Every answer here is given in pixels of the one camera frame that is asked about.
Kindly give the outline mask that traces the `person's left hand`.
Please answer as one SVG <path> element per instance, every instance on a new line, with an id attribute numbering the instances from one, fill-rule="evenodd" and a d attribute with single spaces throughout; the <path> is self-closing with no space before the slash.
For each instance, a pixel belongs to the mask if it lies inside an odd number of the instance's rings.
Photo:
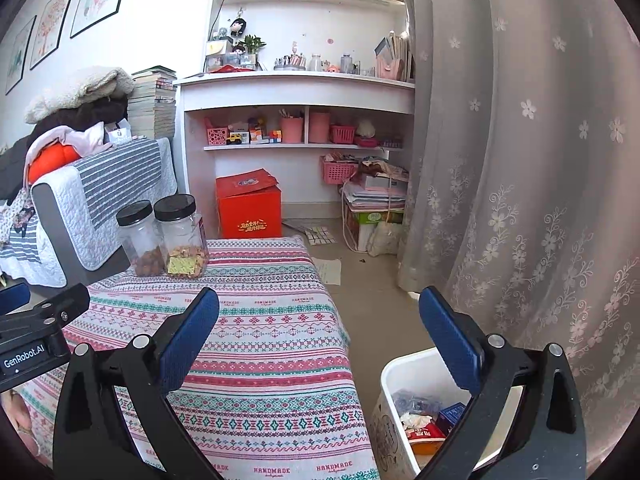
<path id="1" fill-rule="evenodd" d="M 32 432 L 32 420 L 24 399 L 14 390 L 1 393 L 1 405 L 10 423 L 33 456 L 40 456 L 40 444 Z"/>

